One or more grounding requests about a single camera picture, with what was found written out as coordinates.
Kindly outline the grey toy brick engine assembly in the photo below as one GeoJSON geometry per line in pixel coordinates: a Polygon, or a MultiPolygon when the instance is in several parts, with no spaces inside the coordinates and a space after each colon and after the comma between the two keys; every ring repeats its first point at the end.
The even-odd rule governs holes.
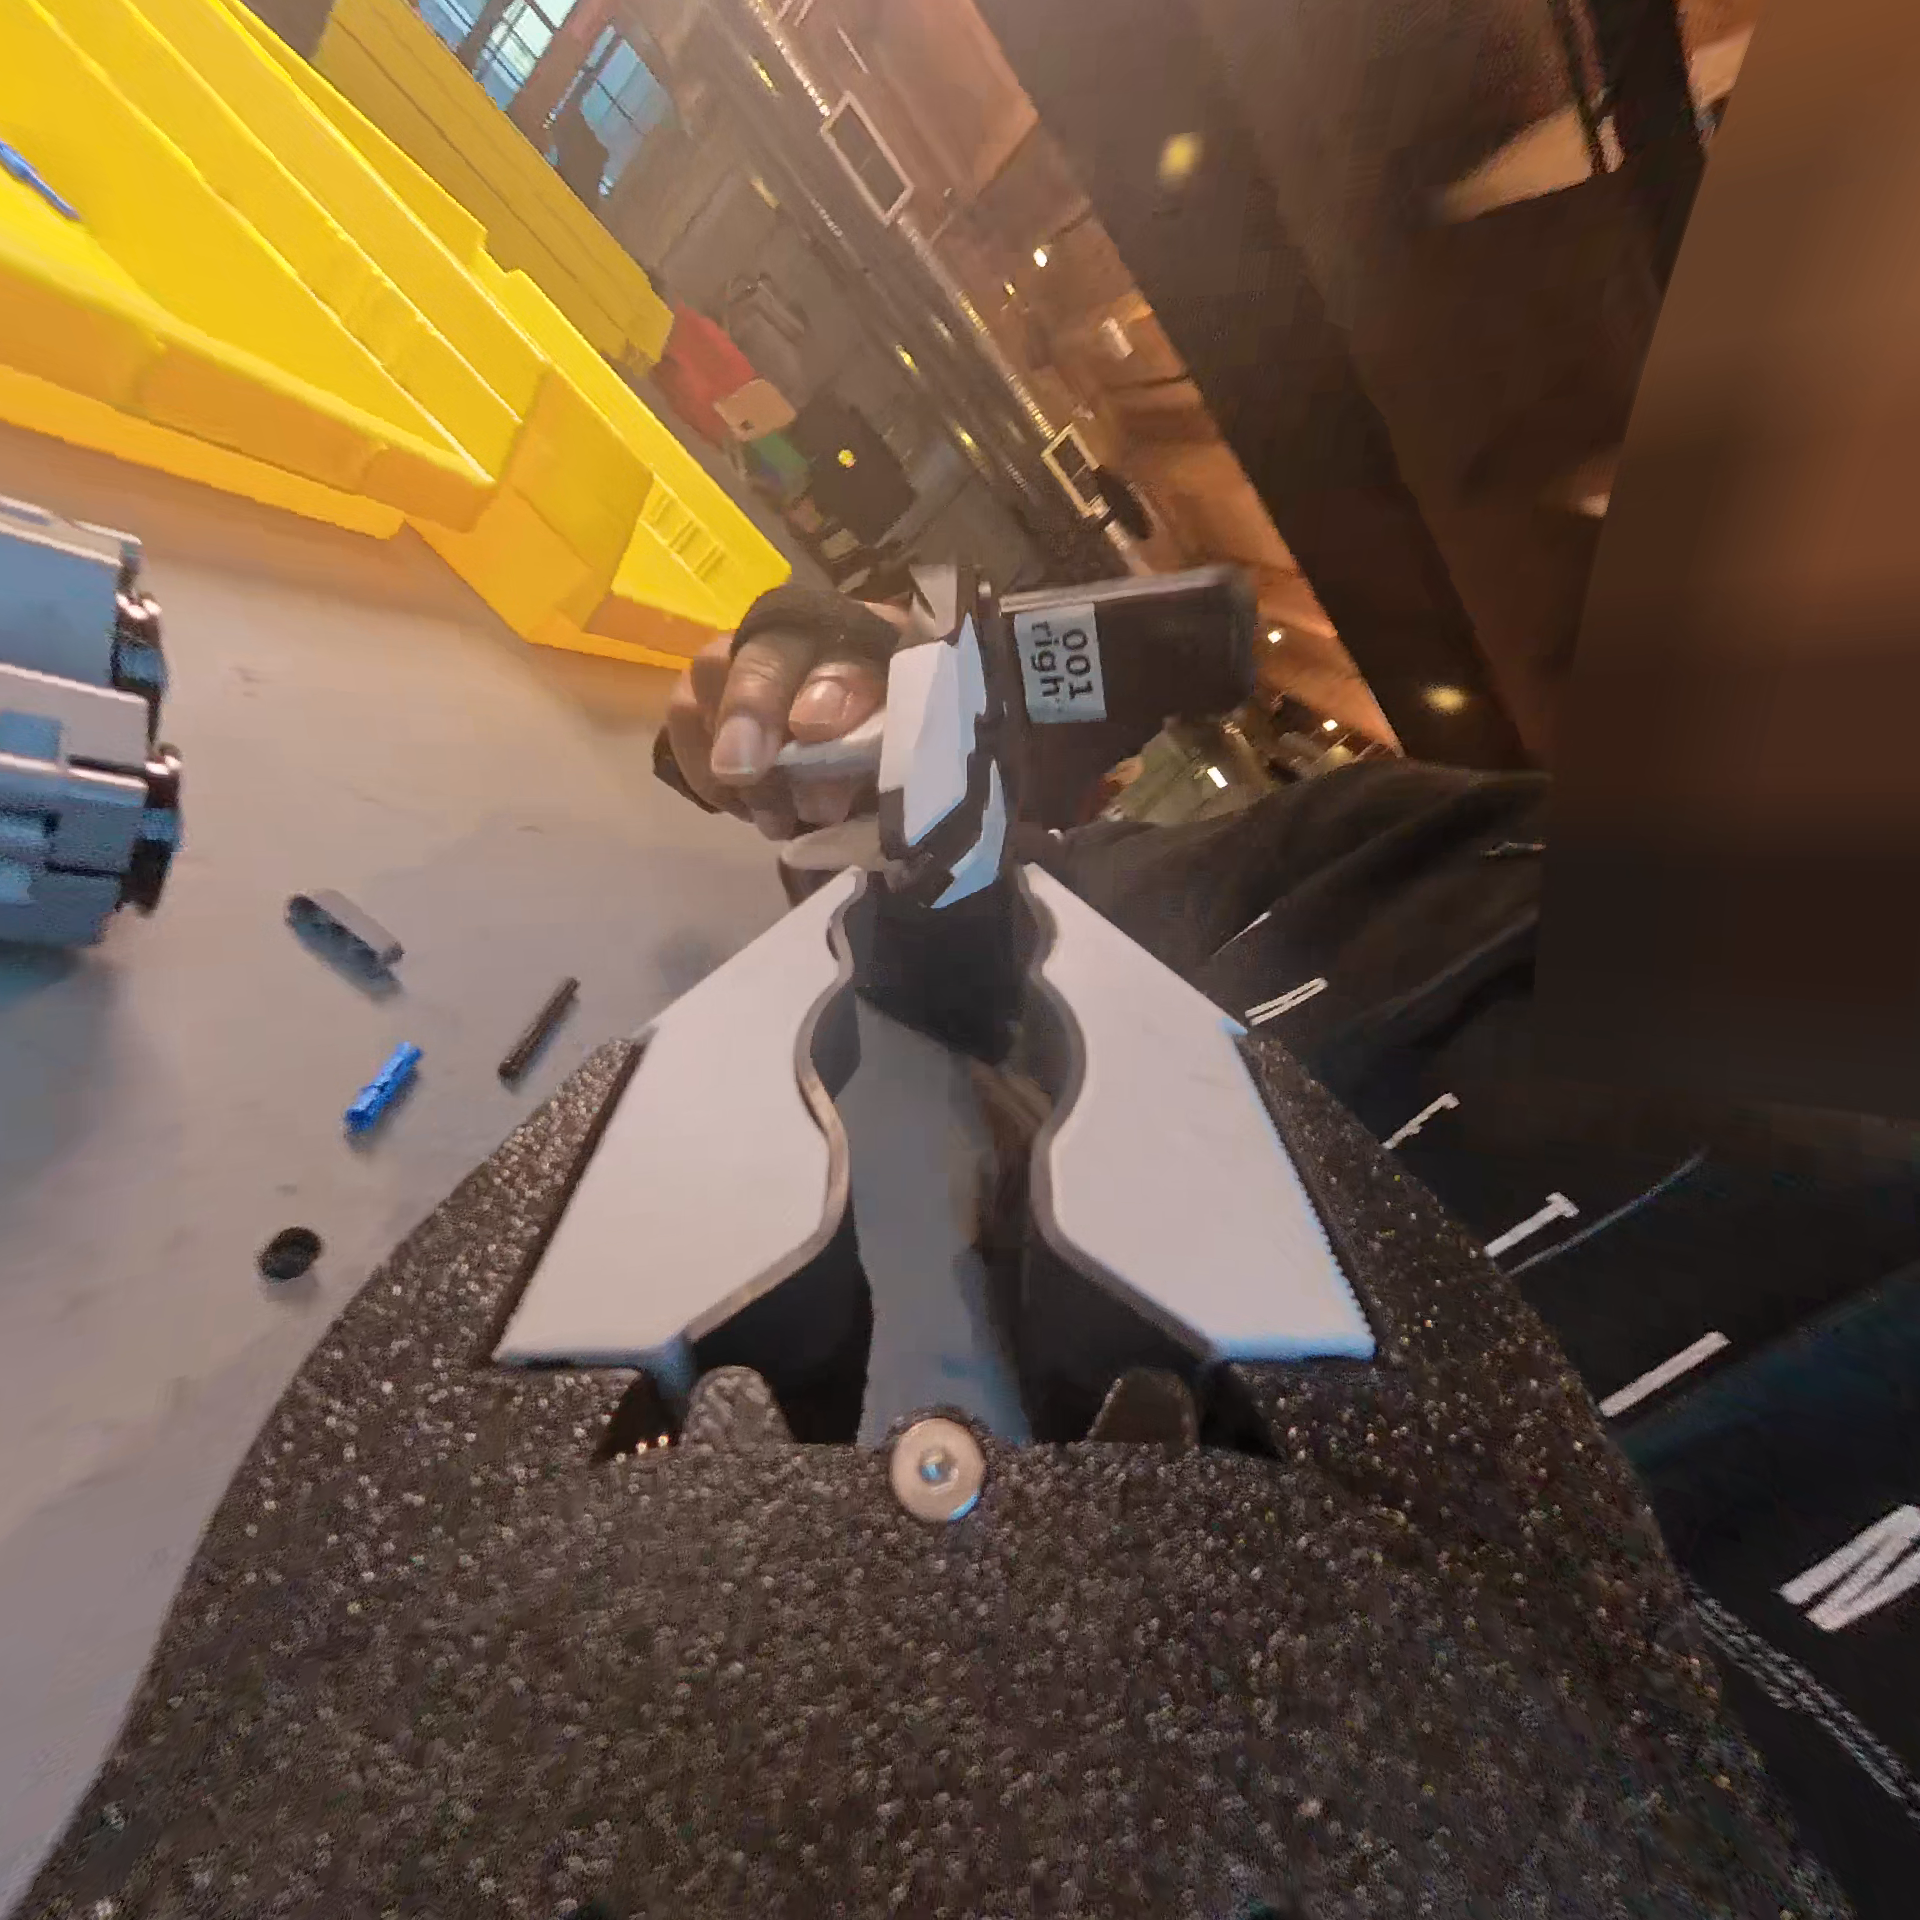
{"type": "Polygon", "coordinates": [[[61,680],[168,691],[161,606],[134,532],[0,499],[0,661],[61,680]]]}

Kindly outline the person's black printed clothing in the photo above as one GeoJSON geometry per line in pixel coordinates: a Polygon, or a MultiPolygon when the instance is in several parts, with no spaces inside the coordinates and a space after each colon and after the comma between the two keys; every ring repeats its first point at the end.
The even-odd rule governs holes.
{"type": "Polygon", "coordinates": [[[1650,1494],[1734,1710],[1858,1914],[1914,1914],[1914,1122],[1563,1071],[1547,779],[1418,760],[1042,863],[1276,1040],[1536,1307],[1650,1494]]]}

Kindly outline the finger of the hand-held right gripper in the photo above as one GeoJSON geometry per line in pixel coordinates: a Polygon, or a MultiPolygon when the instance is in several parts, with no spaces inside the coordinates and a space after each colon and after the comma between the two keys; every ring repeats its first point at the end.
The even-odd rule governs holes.
{"type": "Polygon", "coordinates": [[[979,890],[996,884],[1009,843],[1009,772],[998,746],[979,746],[970,757],[952,750],[897,750],[878,757],[878,884],[911,907],[958,907],[979,890]],[[959,779],[959,800],[952,800],[928,827],[909,820],[909,802],[920,784],[948,793],[959,779]]]}
{"type": "Polygon", "coordinates": [[[979,617],[942,640],[916,640],[886,669],[882,793],[970,793],[988,666],[979,617]]]}

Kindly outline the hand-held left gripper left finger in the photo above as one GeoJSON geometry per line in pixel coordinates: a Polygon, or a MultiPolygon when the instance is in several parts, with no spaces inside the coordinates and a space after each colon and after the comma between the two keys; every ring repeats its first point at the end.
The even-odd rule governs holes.
{"type": "Polygon", "coordinates": [[[750,1370],[856,1419],[856,872],[660,1014],[505,1312],[494,1370],[629,1370],[687,1408],[750,1370]]]}

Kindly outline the person's right hand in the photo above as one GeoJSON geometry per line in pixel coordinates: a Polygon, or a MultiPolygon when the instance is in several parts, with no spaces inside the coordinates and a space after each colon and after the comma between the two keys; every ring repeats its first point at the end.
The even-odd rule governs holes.
{"type": "Polygon", "coordinates": [[[785,843],[878,806],[860,767],[778,767],[784,746],[856,735],[886,702],[886,666],[909,602],[866,602],[785,580],[672,680],[654,772],[698,814],[750,820],[785,843]]]}

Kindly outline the grey toy brick wing assembly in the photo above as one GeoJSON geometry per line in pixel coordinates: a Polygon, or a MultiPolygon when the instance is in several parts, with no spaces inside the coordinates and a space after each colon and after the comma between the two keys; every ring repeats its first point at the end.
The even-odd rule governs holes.
{"type": "Polygon", "coordinates": [[[182,843],[179,750],[134,691],[0,669],[0,940],[90,946],[151,911],[182,843]]]}

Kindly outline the colourful storage boxes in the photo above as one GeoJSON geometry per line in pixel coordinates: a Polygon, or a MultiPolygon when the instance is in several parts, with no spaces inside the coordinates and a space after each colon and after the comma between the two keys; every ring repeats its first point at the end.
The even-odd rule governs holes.
{"type": "Polygon", "coordinates": [[[778,504],[812,488],[794,401],[698,307],[676,304],[654,372],[671,411],[778,504]]]}

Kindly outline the yellow ribbed storage bin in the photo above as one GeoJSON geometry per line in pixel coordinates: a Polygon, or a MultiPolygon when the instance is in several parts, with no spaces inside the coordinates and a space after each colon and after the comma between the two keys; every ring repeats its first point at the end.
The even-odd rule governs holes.
{"type": "Polygon", "coordinates": [[[483,287],[545,372],[475,528],[414,523],[418,538],[519,640],[676,669],[793,566],[525,272],[483,287]]]}

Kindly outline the dark grey short brick beam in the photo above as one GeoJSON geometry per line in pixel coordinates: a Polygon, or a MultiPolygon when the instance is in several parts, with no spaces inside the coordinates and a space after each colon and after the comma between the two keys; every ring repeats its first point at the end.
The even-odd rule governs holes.
{"type": "Polygon", "coordinates": [[[352,978],[391,978],[403,941],[340,890],[291,895],[282,922],[332,970],[352,978]]]}

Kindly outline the plain yellow storage bin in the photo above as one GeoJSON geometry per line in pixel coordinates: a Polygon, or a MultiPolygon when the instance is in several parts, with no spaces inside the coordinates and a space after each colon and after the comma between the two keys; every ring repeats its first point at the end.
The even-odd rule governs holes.
{"type": "Polygon", "coordinates": [[[333,2],[311,75],[361,157],[460,262],[488,251],[525,272],[619,367],[660,365],[671,304],[409,2],[333,2]]]}

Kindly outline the blue brick pin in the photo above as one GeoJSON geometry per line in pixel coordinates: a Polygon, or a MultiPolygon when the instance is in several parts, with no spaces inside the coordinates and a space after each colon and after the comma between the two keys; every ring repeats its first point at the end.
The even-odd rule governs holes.
{"type": "Polygon", "coordinates": [[[352,1093],[352,1105],[343,1111],[343,1132],[349,1138],[368,1138],[397,1111],[397,1105],[414,1091],[418,1070],[423,1070],[423,1047],[418,1042],[402,1042],[372,1070],[372,1075],[352,1093]]]}

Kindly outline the grey desk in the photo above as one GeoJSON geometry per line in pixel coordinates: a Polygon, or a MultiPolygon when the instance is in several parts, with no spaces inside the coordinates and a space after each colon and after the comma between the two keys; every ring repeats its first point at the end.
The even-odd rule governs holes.
{"type": "Polygon", "coordinates": [[[356,538],[4,428],[4,491],[144,542],[182,852],[151,918],[4,949],[0,1882],[102,1769],[200,1527],[352,1290],[591,1047],[784,911],[756,831],[654,779],[672,679],[515,640],[414,532],[356,538]],[[291,895],[403,960],[352,978],[291,895]],[[545,995],[580,1005],[494,1075],[545,995]],[[414,1091],[343,1111],[402,1047],[414,1091]],[[285,1225],[321,1261],[285,1287],[285,1225]]]}

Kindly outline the yellow open-front storage bin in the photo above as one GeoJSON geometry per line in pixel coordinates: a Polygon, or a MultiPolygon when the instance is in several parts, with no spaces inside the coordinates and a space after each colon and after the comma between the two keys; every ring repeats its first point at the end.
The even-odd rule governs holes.
{"type": "Polygon", "coordinates": [[[132,2],[4,2],[4,367],[141,425],[468,528],[519,421],[132,2]]]}

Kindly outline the black brick axle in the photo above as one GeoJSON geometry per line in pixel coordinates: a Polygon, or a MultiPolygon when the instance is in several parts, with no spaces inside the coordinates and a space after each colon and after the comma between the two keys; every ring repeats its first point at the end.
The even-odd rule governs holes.
{"type": "Polygon", "coordinates": [[[502,1054],[494,1075],[505,1087],[525,1083],[525,1071],[537,1063],[545,1047],[558,1040],[558,1031],[567,1024],[567,1015],[580,1005],[582,982],[580,978],[560,978],[550,995],[545,995],[537,1014],[525,1022],[525,1031],[519,1032],[519,1042],[502,1054]]]}

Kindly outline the person's right forearm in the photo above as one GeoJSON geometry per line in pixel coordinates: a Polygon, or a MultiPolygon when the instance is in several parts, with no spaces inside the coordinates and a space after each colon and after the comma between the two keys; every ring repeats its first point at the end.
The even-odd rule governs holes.
{"type": "Polygon", "coordinates": [[[959,904],[928,907],[875,878],[853,911],[853,946],[860,995],[970,1063],[970,1091],[988,1123],[973,1244],[991,1264],[1021,1261],[1030,1163],[1052,1116],[1026,1040],[1035,918],[1021,882],[1002,872],[959,904]]]}

